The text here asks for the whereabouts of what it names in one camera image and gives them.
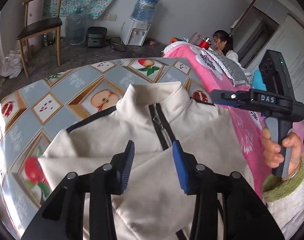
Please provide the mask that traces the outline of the person's right hand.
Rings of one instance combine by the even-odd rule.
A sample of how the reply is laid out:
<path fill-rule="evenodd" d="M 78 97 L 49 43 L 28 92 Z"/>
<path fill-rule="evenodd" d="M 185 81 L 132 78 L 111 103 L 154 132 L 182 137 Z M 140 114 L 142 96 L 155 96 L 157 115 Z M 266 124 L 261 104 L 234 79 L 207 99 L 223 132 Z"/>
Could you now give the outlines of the person's right hand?
<path fill-rule="evenodd" d="M 288 175 L 282 181 L 293 178 L 299 170 L 300 158 L 302 155 L 302 143 L 300 137 L 296 133 L 290 133 L 282 140 L 281 145 L 271 140 L 271 133 L 265 127 L 262 130 L 262 146 L 264 148 L 265 163 L 270 168 L 277 168 L 284 162 L 284 157 L 280 153 L 281 148 L 291 148 L 291 159 L 288 166 Z"/>

